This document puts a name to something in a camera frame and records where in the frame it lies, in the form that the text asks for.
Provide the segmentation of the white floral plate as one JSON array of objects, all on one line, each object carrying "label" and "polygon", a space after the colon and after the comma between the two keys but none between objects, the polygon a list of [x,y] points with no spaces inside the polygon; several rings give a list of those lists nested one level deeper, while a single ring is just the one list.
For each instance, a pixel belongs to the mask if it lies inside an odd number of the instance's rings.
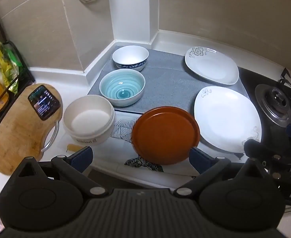
[{"label": "white floral plate", "polygon": [[185,54],[185,64],[195,74],[215,83],[234,85],[239,79],[236,62],[211,48],[190,48]]},{"label": "white floral plate", "polygon": [[230,153],[244,153],[244,144],[262,139],[262,124],[250,99],[229,88],[202,88],[194,102],[194,118],[210,145]]}]

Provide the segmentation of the brown round plate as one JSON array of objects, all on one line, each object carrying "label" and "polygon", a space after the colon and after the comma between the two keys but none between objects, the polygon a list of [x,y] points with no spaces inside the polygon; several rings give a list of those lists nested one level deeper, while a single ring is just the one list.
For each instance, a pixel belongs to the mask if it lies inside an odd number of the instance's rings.
[{"label": "brown round plate", "polygon": [[132,144],[137,154],[159,165],[186,160],[200,138],[200,129],[193,116],[173,106],[148,110],[138,118],[132,131]]}]

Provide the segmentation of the teal swirl ceramic bowl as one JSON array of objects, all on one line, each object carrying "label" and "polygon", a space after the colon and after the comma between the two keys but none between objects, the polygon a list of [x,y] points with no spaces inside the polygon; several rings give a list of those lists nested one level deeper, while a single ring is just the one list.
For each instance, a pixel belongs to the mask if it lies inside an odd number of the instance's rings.
[{"label": "teal swirl ceramic bowl", "polygon": [[145,77],[139,71],[118,69],[102,78],[99,91],[113,106],[127,107],[141,99],[145,85]]}]

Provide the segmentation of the white bowl blue pattern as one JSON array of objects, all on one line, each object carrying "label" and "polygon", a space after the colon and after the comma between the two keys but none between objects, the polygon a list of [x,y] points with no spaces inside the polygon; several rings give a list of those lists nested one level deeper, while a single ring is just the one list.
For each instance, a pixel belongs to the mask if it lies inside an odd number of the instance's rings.
[{"label": "white bowl blue pattern", "polygon": [[148,62],[149,51],[136,45],[124,46],[116,51],[112,55],[112,59],[115,65],[119,69],[133,69],[142,71]]}]

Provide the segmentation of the yellow plastic scraper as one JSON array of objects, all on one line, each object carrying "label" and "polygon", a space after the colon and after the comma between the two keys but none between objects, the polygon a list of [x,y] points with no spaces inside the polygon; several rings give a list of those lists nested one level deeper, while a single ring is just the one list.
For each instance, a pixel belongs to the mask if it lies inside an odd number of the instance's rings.
[{"label": "yellow plastic scraper", "polygon": [[83,146],[80,146],[80,145],[75,145],[75,144],[68,144],[67,147],[66,147],[66,150],[68,152],[77,152],[79,150],[83,149]]}]

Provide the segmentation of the gas stove burner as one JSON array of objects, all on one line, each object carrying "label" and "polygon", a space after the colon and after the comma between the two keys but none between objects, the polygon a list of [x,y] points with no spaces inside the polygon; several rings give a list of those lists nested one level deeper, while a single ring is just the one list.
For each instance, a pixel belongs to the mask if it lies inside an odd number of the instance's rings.
[{"label": "gas stove burner", "polygon": [[264,114],[273,123],[282,128],[291,124],[290,102],[280,89],[259,84],[255,88],[255,97]]}]

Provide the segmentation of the wooden cutting board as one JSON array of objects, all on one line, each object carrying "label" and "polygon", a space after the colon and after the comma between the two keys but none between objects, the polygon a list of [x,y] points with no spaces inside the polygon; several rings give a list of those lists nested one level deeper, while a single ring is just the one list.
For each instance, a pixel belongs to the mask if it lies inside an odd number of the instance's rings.
[{"label": "wooden cutting board", "polygon": [[62,107],[42,121],[28,96],[38,88],[25,88],[0,123],[0,173],[11,175],[25,157],[40,161],[53,144],[62,119]]}]

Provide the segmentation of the black smartphone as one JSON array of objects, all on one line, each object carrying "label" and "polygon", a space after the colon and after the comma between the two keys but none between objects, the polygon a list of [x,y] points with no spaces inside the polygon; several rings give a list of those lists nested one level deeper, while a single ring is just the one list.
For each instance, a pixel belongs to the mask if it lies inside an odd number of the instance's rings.
[{"label": "black smartphone", "polygon": [[44,85],[40,85],[28,96],[28,101],[42,121],[50,118],[61,103]]}]

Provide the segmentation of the grey drying mat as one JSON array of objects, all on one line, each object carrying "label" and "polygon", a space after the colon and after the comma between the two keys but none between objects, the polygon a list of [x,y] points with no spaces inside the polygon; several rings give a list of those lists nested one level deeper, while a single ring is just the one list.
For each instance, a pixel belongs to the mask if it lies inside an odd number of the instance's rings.
[{"label": "grey drying mat", "polygon": [[[186,66],[184,57],[180,55],[152,49],[148,51],[148,62],[141,71],[146,80],[141,99],[127,107],[115,107],[116,110],[145,113],[159,106],[174,106],[191,112],[195,97],[202,88],[212,85],[221,86],[193,73]],[[118,70],[118,67],[111,56],[88,93],[100,95],[100,81],[113,70]]]}]

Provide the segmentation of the yellow green snack bag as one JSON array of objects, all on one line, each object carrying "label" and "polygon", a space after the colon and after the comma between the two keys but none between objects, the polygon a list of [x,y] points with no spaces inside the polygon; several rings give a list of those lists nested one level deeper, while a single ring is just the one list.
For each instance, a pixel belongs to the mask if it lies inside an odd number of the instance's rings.
[{"label": "yellow green snack bag", "polygon": [[0,42],[0,72],[3,78],[3,84],[9,91],[17,94],[18,75],[21,62],[15,57],[14,52]]}]

